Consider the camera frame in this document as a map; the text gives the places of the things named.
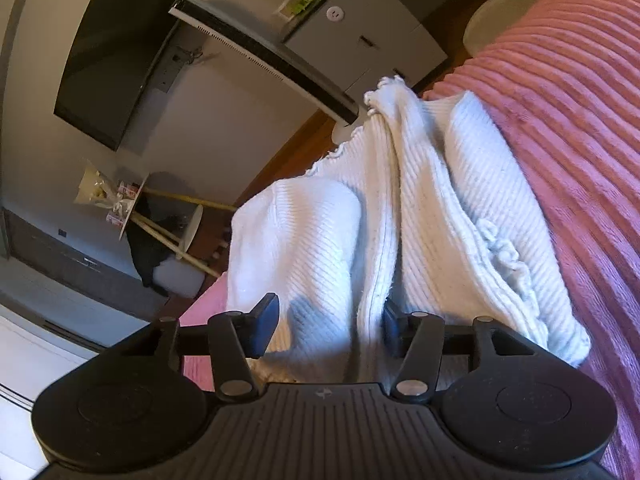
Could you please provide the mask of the grey small cabinet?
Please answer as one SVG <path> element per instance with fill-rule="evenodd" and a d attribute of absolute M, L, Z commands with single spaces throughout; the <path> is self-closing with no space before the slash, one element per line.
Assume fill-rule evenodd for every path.
<path fill-rule="evenodd" d="M 355 101 L 384 76 L 412 87 L 447 59 L 399 0 L 324 0 L 283 42 Z"/>

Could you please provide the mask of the round wooden side table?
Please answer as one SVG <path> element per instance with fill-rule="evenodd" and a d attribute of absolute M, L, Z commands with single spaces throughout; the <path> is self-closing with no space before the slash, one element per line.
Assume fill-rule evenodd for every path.
<path fill-rule="evenodd" d="M 114 180 L 92 162 L 86 162 L 74 203 L 105 212 L 106 222 L 129 244 L 140 275 L 152 273 L 160 265 L 159 252 L 169 252 L 176 260 L 219 278 L 220 272 L 208 261 L 192 255 L 191 247 L 207 209 L 227 218 L 236 211 L 235 206 L 159 190 L 149 185 L 149 180 Z"/>

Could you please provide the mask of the black wall television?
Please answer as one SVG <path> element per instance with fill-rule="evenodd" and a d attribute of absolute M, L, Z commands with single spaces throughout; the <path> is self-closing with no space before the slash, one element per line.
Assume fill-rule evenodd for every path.
<path fill-rule="evenodd" d="M 90 0 L 66 60 L 55 116 L 116 151 L 174 36 L 175 1 Z"/>

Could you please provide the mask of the white ribbed knit garment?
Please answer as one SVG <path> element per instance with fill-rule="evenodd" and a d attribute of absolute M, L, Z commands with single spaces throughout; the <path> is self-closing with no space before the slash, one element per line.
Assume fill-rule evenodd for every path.
<path fill-rule="evenodd" d="M 250 368 L 264 382 L 382 382 L 383 310 L 452 324 L 490 316 L 578 366 L 573 313 L 546 220 L 506 140 L 465 91 L 421 100 L 397 78 L 364 97 L 350 139 L 233 216 L 228 306 L 268 292 L 280 320 Z"/>

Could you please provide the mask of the white standing floor lamp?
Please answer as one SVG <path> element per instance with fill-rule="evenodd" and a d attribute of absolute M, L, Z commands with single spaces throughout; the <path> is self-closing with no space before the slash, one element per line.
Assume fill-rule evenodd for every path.
<path fill-rule="evenodd" d="M 169 13 L 241 53 L 311 100 L 338 124 L 356 122 L 358 104 L 283 44 L 274 44 L 204 0 L 176 0 Z"/>

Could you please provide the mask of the pink ribbed plush blanket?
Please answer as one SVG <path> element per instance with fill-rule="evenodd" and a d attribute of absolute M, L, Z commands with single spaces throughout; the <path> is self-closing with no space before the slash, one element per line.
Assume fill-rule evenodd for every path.
<path fill-rule="evenodd" d="M 575 366 L 607 388 L 618 422 L 603 461 L 639 474 L 639 0 L 539 0 L 427 92 L 474 93 L 546 220 L 591 348 Z M 228 306 L 228 271 L 184 316 Z"/>

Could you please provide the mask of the dark low tv cabinet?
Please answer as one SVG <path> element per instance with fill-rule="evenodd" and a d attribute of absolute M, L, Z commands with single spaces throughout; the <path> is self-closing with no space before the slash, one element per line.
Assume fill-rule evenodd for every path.
<path fill-rule="evenodd" d="M 12 257 L 75 292 L 135 318 L 153 321 L 160 315 L 166 297 L 40 231 L 14 212 L 2 212 Z"/>

